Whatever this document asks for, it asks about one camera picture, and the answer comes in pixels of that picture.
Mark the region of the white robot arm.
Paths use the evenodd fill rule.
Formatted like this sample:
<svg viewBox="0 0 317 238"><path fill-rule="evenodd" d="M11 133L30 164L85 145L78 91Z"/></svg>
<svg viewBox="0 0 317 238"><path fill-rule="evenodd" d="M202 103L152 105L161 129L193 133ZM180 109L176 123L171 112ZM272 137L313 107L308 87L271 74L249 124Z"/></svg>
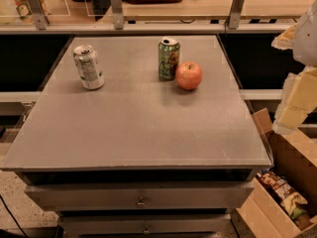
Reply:
<svg viewBox="0 0 317 238"><path fill-rule="evenodd" d="M272 130L287 135L317 108L317 1L271 45L279 50L292 50L293 58L305 65L298 74L287 76L274 115Z"/></svg>

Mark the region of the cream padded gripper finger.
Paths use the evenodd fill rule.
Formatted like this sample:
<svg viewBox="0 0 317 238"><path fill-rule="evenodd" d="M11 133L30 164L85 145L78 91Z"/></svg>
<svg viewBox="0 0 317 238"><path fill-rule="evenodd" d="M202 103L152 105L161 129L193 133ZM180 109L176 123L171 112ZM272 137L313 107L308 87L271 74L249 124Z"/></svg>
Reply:
<svg viewBox="0 0 317 238"><path fill-rule="evenodd" d="M306 66L299 74L290 73L283 85L272 130L287 135L297 129L317 108L317 67Z"/></svg>

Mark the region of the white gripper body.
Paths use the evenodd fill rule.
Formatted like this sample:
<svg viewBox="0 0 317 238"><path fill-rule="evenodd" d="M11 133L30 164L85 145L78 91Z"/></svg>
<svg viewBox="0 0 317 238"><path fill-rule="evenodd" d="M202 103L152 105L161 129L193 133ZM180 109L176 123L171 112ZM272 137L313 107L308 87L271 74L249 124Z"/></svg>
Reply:
<svg viewBox="0 0 317 238"><path fill-rule="evenodd" d="M293 48L295 27L296 25L292 25L283 33L275 37L271 42L271 46L279 50L291 50Z"/></svg>

